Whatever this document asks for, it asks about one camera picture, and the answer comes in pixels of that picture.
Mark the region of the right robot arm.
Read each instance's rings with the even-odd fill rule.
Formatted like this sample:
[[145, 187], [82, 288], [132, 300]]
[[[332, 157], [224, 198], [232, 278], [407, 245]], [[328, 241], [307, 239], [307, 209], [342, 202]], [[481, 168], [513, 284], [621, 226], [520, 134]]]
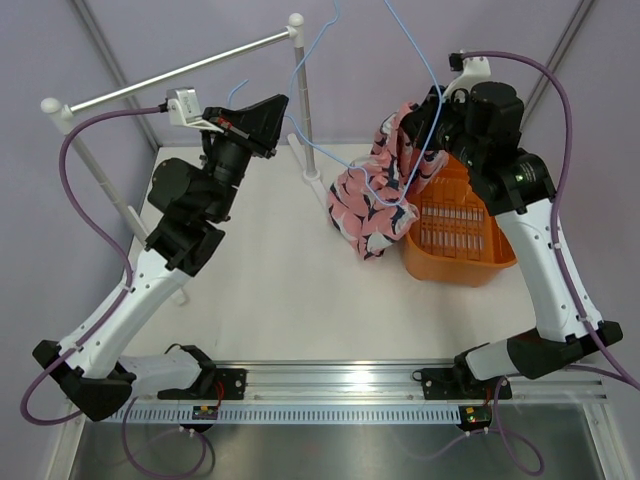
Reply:
[[503, 376], [537, 379], [623, 338], [591, 303], [552, 209], [559, 192], [544, 161], [519, 145], [524, 105], [505, 83], [452, 93], [434, 86], [401, 122], [412, 145], [444, 151], [466, 168], [474, 194], [507, 238], [535, 313], [534, 328], [457, 355], [454, 388], [474, 397]]

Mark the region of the light blue wire hanger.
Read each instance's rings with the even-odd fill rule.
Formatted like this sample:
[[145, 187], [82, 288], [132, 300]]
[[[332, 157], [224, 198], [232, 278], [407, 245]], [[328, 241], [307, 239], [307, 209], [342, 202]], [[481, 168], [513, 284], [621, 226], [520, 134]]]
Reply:
[[[392, 3], [390, 1], [385, 1], [384, 4], [385, 4], [386, 8], [388, 9], [389, 13], [391, 14], [391, 16], [394, 18], [394, 20], [397, 23], [397, 25], [403, 31], [404, 35], [406, 36], [407, 40], [412, 45], [412, 47], [415, 50], [415, 52], [417, 53], [417, 55], [419, 56], [421, 62], [423, 63], [424, 67], [426, 68], [427, 73], [431, 77], [433, 86], [436, 88], [436, 117], [431, 122], [431, 126], [429, 127], [428, 132], [427, 132], [427, 140], [430, 140], [432, 138], [434, 132], [435, 132], [436, 121], [439, 120], [440, 116], [441, 116], [442, 105], [444, 103], [444, 94], [442, 93], [442, 91], [440, 89], [439, 82], [437, 80], [437, 77], [436, 77], [436, 75], [435, 75], [435, 73], [434, 73], [429, 61], [425, 57], [425, 55], [424, 55], [422, 49], [419, 47], [418, 43], [414, 40], [414, 37], [411, 35], [411, 33], [408, 30], [408, 28], [405, 26], [404, 22], [400, 19], [399, 15], [397, 14], [396, 10], [394, 9]], [[324, 26], [321, 28], [321, 30], [318, 33], [318, 35], [316, 36], [316, 38], [311, 43], [311, 46], [309, 47], [308, 50], [306, 50], [305, 47], [302, 47], [302, 51], [303, 51], [302, 57], [299, 60], [295, 61], [295, 68], [293, 69], [293, 71], [292, 71], [292, 73], [290, 75], [289, 86], [288, 86], [288, 93], [289, 94], [291, 94], [292, 91], [293, 91], [293, 82], [294, 82], [294, 80], [300, 80], [301, 79], [301, 74], [306, 72], [306, 62], [309, 59], [309, 57], [313, 54], [314, 50], [316, 49], [318, 43], [321, 41], [321, 39], [324, 36], [324, 34], [327, 32], [327, 30], [331, 26], [333, 26], [334, 24], [336, 24], [340, 20], [340, 17], [341, 17], [340, 3], [338, 1], [334, 1], [333, 2], [333, 6], [334, 6], [334, 12], [335, 12], [334, 17], [331, 20], [329, 20], [327, 23], [324, 24]], [[333, 161], [337, 162], [338, 164], [340, 164], [341, 166], [343, 166], [346, 169], [347, 172], [350, 172], [350, 171], [359, 171], [359, 172], [361, 172], [364, 175], [366, 189], [373, 195], [375, 200], [379, 201], [384, 206], [389, 206], [389, 207], [398, 206], [407, 197], [407, 195], [409, 193], [409, 189], [411, 187], [411, 182], [416, 177], [416, 175], [417, 175], [417, 173], [419, 171], [420, 164], [421, 164], [421, 162], [423, 160], [424, 153], [427, 150], [427, 144], [424, 144], [424, 146], [418, 152], [418, 159], [417, 159], [413, 169], [410, 171], [410, 175], [409, 175], [409, 178], [408, 178], [407, 182], [405, 183], [404, 189], [397, 196], [397, 200], [395, 202], [388, 202], [386, 200], [383, 200], [378, 195], [378, 193], [372, 188], [370, 183], [371, 183], [371, 180], [373, 179], [373, 176], [371, 174], [369, 174], [365, 170], [363, 165], [356, 165], [356, 164], [353, 164], [353, 163], [347, 163], [344, 159], [336, 156], [331, 151], [326, 150], [321, 145], [314, 143], [312, 141], [312, 134], [310, 134], [311, 127], [309, 125], [306, 126], [306, 130], [302, 130], [294, 116], [292, 116], [290, 114], [286, 114], [285, 118], [287, 120], [289, 120], [292, 123], [293, 127], [294, 127], [294, 130], [296, 132], [295, 139], [296, 140], [301, 139], [303, 141], [304, 146], [305, 147], [309, 147], [311, 149], [312, 153], [315, 153], [316, 151], [318, 151], [318, 152], [324, 154], [325, 156], [327, 156], [331, 160], [333, 160]]]

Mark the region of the pink patterned shorts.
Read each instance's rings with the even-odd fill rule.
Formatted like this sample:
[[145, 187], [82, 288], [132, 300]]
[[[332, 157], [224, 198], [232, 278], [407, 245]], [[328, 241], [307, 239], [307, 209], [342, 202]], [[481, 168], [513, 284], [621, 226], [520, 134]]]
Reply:
[[371, 150], [351, 162], [329, 187], [331, 224], [362, 260], [378, 258], [418, 221], [407, 198], [422, 192], [447, 165], [443, 151], [413, 147], [401, 121], [418, 108], [405, 103], [374, 134]]

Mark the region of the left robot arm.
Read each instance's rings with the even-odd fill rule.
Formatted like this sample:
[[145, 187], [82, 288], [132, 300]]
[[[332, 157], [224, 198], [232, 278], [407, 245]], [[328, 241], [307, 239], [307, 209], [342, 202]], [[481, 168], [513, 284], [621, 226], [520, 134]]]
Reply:
[[209, 262], [225, 233], [218, 224], [230, 210], [249, 162], [275, 155], [289, 99], [271, 96], [232, 110], [197, 110], [194, 92], [179, 90], [151, 108], [117, 110], [90, 118], [65, 138], [59, 169], [79, 133], [102, 121], [166, 113], [172, 124], [201, 134], [203, 164], [180, 158], [163, 161], [152, 175], [148, 202], [161, 214], [144, 239], [136, 261], [86, 214], [83, 221], [110, 244], [124, 263], [124, 280], [73, 333], [60, 341], [43, 340], [33, 351], [79, 412], [93, 421], [109, 418], [144, 395], [204, 399], [220, 391], [215, 362], [193, 345], [160, 355], [127, 357], [125, 348], [153, 314]]

